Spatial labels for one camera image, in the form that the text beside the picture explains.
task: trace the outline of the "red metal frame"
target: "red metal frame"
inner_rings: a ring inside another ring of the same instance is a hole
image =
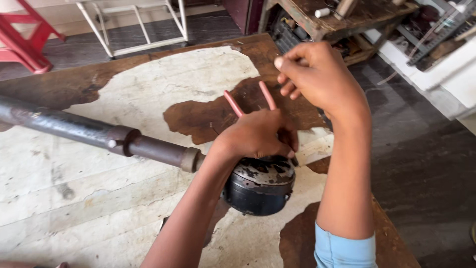
[[[0,13],[0,41],[6,46],[0,48],[0,62],[20,62],[33,73],[48,72],[53,65],[41,54],[46,40],[52,33],[62,41],[65,41],[66,37],[48,24],[25,0],[17,2],[24,7],[27,14]],[[36,27],[25,40],[12,27],[12,23],[36,24]]]

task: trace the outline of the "wooden workbench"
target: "wooden workbench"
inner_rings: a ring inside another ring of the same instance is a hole
[[[267,0],[259,22],[259,33],[269,30],[277,6],[283,8],[315,42],[326,40],[333,44],[369,29],[380,31],[381,36],[375,44],[359,44],[362,52],[344,58],[347,65],[372,57],[403,18],[418,9],[413,1],[396,6],[390,0],[364,0],[359,1],[348,18],[338,20],[333,13],[322,18],[314,16],[316,10],[327,8],[324,0]]]
[[[235,50],[250,57],[259,70],[260,78],[271,88],[278,87],[276,84],[278,71],[273,66],[273,60],[278,55],[278,49],[269,35],[260,34],[1,81],[0,94],[54,109],[66,109],[73,104],[89,103],[96,100],[99,97],[98,90],[106,85],[113,75],[119,72],[175,53],[224,45],[231,45]],[[279,96],[278,90],[273,92],[276,93],[273,97],[278,107],[290,114],[300,129],[308,129],[310,126],[324,124],[316,109],[308,106],[309,103],[304,98],[293,102],[288,98]],[[307,107],[305,109],[307,111],[299,110],[298,106]],[[208,122],[205,122],[204,126],[199,125],[197,130],[191,131],[189,134],[195,136],[194,138],[201,142],[213,140],[216,134],[207,132],[208,134],[203,135],[201,134],[203,131],[199,130],[201,127],[207,127],[207,124]],[[329,159],[326,158],[308,166],[315,172],[327,173],[328,165]],[[418,268],[419,264],[405,246],[395,227],[378,202],[375,199],[373,200],[378,266],[381,268]],[[312,248],[314,246],[313,224],[317,208],[318,204],[309,205],[302,214],[290,221],[281,232],[280,251],[285,267],[316,266]]]

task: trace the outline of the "white spool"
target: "white spool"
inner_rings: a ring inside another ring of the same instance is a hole
[[[329,14],[330,14],[330,9],[328,8],[319,9],[319,10],[316,10],[316,12],[314,12],[314,16],[316,16],[316,18],[325,17]]]

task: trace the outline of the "white metal frame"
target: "white metal frame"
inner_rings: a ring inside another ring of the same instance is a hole
[[[162,0],[162,1],[159,1],[157,3],[129,5],[129,6],[105,8],[105,9],[101,9],[97,5],[97,3],[93,3],[94,10],[96,11],[96,13],[98,14],[98,17],[99,17],[99,22],[100,22],[100,25],[101,25],[102,35],[100,34],[98,28],[94,24],[94,21],[89,16],[87,10],[84,8],[84,3],[85,3],[85,1],[79,1],[79,2],[76,2],[76,5],[78,6],[79,10],[83,13],[84,18],[86,18],[86,21],[89,23],[93,32],[96,34],[97,38],[99,39],[99,42],[104,47],[104,50],[106,51],[108,56],[111,57],[111,58],[115,57],[115,56],[119,56],[119,55],[124,55],[124,54],[128,54],[128,53],[133,53],[133,52],[137,52],[137,51],[146,50],[146,49],[151,49],[151,48],[156,48],[156,47],[161,47],[161,46],[166,46],[166,45],[170,45],[170,44],[175,44],[175,43],[188,41],[187,21],[186,21],[186,18],[185,18],[185,8],[184,8],[183,0],[178,0],[178,8],[180,10],[180,18],[182,20],[181,24],[180,24],[179,19],[177,18],[177,15],[174,12],[174,10],[172,8],[172,5],[170,4],[169,0]],[[175,23],[177,24],[178,29],[180,30],[180,33],[182,34],[182,37],[167,39],[167,40],[153,42],[153,43],[150,42],[149,35],[147,34],[146,28],[144,27],[144,23],[142,22],[142,18],[140,17],[139,9],[159,7],[159,6],[167,6],[167,8],[170,11],[170,14],[172,15]],[[132,11],[135,12],[135,14],[137,16],[137,19],[139,20],[140,27],[142,28],[142,32],[144,32],[144,36],[146,38],[147,44],[143,44],[143,45],[139,45],[139,46],[135,46],[135,47],[130,47],[130,48],[125,48],[125,49],[112,50],[111,46],[109,45],[108,31],[107,31],[106,26],[104,24],[104,18],[103,18],[102,15],[103,14],[109,14],[109,13],[129,11],[129,10],[132,10]]]

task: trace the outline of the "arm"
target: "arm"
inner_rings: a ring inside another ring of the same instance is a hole
[[[291,158],[297,147],[297,132],[279,109],[261,110],[240,117],[214,141],[141,267],[197,267],[220,192],[238,161],[245,156],[282,155]]]
[[[334,128],[334,148],[317,224],[333,235],[374,234],[370,193],[372,119],[364,92],[326,42],[302,43],[275,60],[282,95],[303,94]]]

